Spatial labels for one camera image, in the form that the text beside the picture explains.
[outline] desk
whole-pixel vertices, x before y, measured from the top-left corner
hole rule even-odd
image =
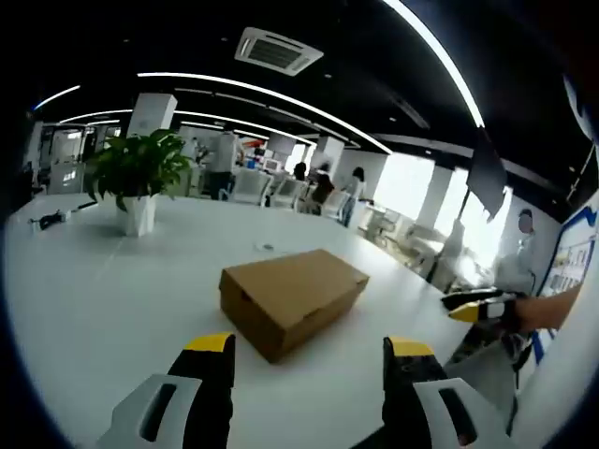
[[[188,341],[235,330],[219,309],[224,267],[324,248],[372,276],[351,312],[279,365],[238,333],[231,449],[351,447],[382,425],[385,335],[425,341],[445,363],[469,329],[446,317],[438,290],[313,215],[160,196],[154,231],[140,239],[117,234],[110,204],[32,235],[27,219],[87,200],[34,199],[11,217],[5,251],[23,363],[73,442],[95,441],[113,407],[167,372]]]

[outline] black ceiling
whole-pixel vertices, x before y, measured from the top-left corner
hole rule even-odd
[[[591,145],[568,106],[562,69],[528,31],[493,6],[500,3],[404,1],[459,68],[498,153],[567,193],[576,176],[569,167],[579,170]],[[476,142],[472,117],[444,67],[422,38],[380,0],[169,2],[116,11],[98,4],[83,20],[74,14],[68,26],[49,28],[47,19],[43,29],[48,32],[34,74],[37,100],[75,84],[82,87],[42,108],[38,116],[46,122],[132,108],[142,91],[189,88],[234,94],[287,110],[355,140],[364,151],[380,152],[336,123],[273,97],[208,81],[136,77],[140,71],[169,71],[272,89],[367,133],[469,147]],[[325,55],[296,77],[236,61],[235,49],[247,26],[291,37]],[[314,132],[305,123],[241,101],[175,94],[178,109],[262,123],[293,134]],[[405,103],[430,129],[415,125],[400,108]]]

